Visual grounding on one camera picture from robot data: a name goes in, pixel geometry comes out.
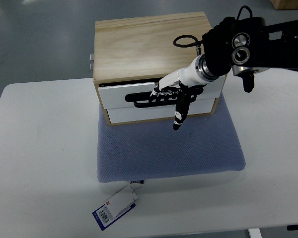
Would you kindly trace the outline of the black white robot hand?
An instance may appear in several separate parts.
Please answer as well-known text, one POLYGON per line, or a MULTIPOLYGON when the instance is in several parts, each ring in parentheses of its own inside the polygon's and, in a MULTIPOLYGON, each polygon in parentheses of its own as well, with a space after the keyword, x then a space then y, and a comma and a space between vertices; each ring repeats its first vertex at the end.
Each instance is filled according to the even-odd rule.
POLYGON ((191 95, 218 77, 208 67, 205 55, 197 56, 192 63, 162 78, 150 94, 149 101, 157 101, 164 96, 176 96, 173 129, 178 130, 187 118, 191 95))

